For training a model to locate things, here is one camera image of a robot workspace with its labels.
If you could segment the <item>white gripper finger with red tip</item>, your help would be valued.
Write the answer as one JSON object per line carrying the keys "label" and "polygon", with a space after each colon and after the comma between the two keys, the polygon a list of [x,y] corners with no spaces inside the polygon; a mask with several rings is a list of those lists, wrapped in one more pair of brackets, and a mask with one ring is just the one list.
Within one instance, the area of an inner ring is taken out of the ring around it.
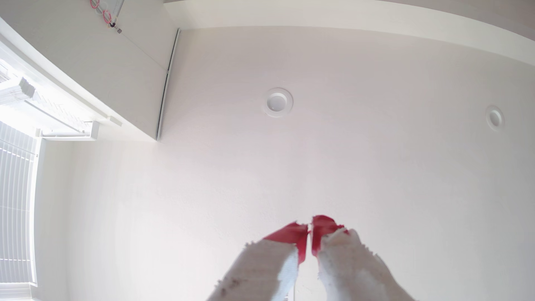
{"label": "white gripper finger with red tip", "polygon": [[354,229],[325,215],[314,216],[311,225],[312,255],[327,300],[414,300]]}
{"label": "white gripper finger with red tip", "polygon": [[284,300],[305,260],[307,224],[290,223],[246,244],[208,300]]}

